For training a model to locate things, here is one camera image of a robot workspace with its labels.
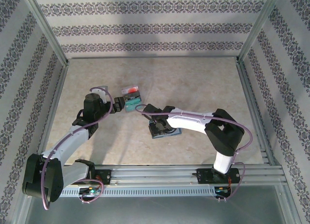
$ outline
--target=floor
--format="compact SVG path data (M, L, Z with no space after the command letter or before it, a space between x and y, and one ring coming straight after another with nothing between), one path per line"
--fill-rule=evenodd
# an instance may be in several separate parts
M252 145L237 156L244 163L262 163L256 133L234 58L110 58L73 59L49 136L51 148L70 128L89 89L107 85L113 97L137 84L142 101L158 108L175 106L192 112L225 109L254 135ZM248 141L245 134L241 144ZM181 135L152 139L148 120L137 112L111 114L67 161L95 164L213 164L216 151L202 133L183 129Z

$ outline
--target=teal box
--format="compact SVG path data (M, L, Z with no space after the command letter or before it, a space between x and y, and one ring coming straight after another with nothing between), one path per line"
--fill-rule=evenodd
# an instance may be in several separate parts
M131 111L135 110L135 107L139 104L142 104L141 97L126 101L126 103L125 103L126 112L131 112Z

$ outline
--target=wallpaper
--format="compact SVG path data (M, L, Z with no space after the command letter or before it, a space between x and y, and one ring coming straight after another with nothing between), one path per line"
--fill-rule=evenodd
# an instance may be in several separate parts
M0 1L0 224L10 223L62 65L24 0Z
M276 159L310 223L310 0L278 0L245 59Z
M68 58L237 56L266 0L37 0Z

